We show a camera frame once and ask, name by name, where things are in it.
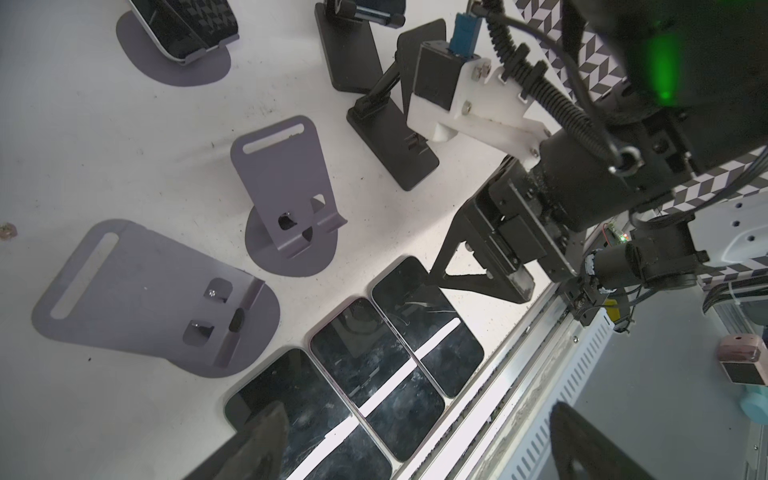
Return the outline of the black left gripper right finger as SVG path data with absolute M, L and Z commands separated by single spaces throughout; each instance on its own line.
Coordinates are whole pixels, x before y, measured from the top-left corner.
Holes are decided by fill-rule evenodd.
M 569 404 L 556 402 L 549 421 L 552 457 L 560 479 L 652 479 Z

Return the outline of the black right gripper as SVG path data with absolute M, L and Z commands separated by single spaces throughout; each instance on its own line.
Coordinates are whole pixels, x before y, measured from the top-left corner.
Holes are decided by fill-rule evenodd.
M 527 303 L 539 264 L 555 283 L 582 270 L 587 228 L 640 205 L 644 189 L 608 171 L 569 134 L 540 145 L 530 169 L 510 158 L 473 198 L 473 209 L 454 216 L 429 271 L 443 289 Z

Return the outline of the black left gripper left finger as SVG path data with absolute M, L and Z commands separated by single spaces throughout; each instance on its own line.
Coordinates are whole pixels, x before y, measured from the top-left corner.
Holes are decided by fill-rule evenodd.
M 186 479 L 278 479 L 288 433 L 284 404 L 272 402 Z

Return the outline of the purple phone stand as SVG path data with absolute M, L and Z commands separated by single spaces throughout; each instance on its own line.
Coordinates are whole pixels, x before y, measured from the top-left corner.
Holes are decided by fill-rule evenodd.
M 400 462 L 442 416 L 445 401 L 366 298 L 357 298 L 310 340 L 319 363 Z

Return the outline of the black folding phone stand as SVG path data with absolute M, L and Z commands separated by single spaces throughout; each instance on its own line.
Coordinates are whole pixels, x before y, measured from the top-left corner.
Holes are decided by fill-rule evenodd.
M 407 126 L 407 113 L 421 44 L 445 39 L 443 19 L 400 34 L 393 63 L 347 113 L 347 121 L 405 191 L 439 166 L 427 140 Z

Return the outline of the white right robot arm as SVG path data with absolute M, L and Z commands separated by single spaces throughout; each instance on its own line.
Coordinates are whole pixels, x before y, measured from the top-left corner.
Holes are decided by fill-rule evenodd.
M 530 26 L 499 1 L 474 1 L 505 80 L 559 130 L 535 166 L 509 155 L 455 215 L 433 284 L 527 302 L 537 262 L 581 288 L 692 286 L 709 260 L 690 212 L 636 221 L 629 242 L 583 253 L 587 228 L 636 215 L 675 187 L 767 146 L 767 5 L 763 1 L 567 1 L 548 47 L 569 74 L 564 94 L 512 30 Z

